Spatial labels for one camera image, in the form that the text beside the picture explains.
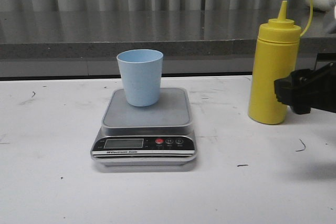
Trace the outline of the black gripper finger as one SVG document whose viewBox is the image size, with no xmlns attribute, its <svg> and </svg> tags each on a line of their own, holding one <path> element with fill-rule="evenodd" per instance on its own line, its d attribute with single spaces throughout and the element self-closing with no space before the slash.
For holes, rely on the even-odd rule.
<svg viewBox="0 0 336 224">
<path fill-rule="evenodd" d="M 335 112 L 335 62 L 320 69 L 300 69 L 274 81 L 278 102 L 290 106 L 295 114 L 311 109 Z"/>
</svg>

